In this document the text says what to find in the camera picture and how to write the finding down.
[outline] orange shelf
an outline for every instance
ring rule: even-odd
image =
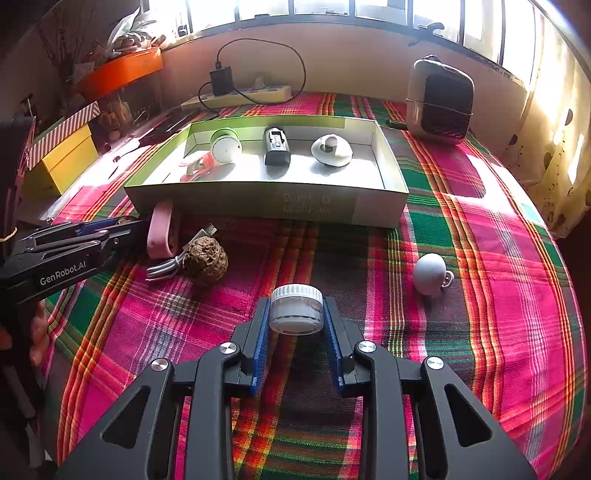
[[[162,70],[162,52],[159,47],[124,55],[105,63],[74,85],[74,92],[87,102],[94,102],[150,73]]]

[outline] black battery pack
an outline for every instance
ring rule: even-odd
[[[267,128],[265,140],[265,165],[271,167],[289,167],[291,163],[290,147],[285,132],[277,127]]]

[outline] pink clip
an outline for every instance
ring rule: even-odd
[[[154,207],[148,231],[147,250],[150,258],[172,258],[178,252],[180,221],[173,215],[173,203],[164,200]]]

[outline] cardboard box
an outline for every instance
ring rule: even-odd
[[[90,122],[94,117],[100,114],[99,104],[96,102],[85,106],[78,110],[68,118],[62,118],[42,134],[40,134],[34,141],[29,152],[29,170],[32,170],[42,158],[44,158],[50,151],[56,148],[72,133],[77,131],[82,125]]]
[[[27,172],[23,197],[37,200],[60,196],[97,158],[90,128],[84,124]]]
[[[289,168],[264,164],[266,128],[281,127],[292,152]],[[197,178],[187,163],[209,150],[212,134],[230,127],[242,143],[234,164]],[[312,143],[337,134],[353,149],[345,167],[311,155]],[[273,115],[196,122],[168,140],[125,185],[141,214],[170,199],[183,213],[352,223],[394,228],[408,198],[396,158],[377,122],[321,115]]]

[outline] clear plastic container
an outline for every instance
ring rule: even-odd
[[[269,325],[284,335],[310,335],[322,330],[322,293],[310,285],[292,283],[271,295]]]

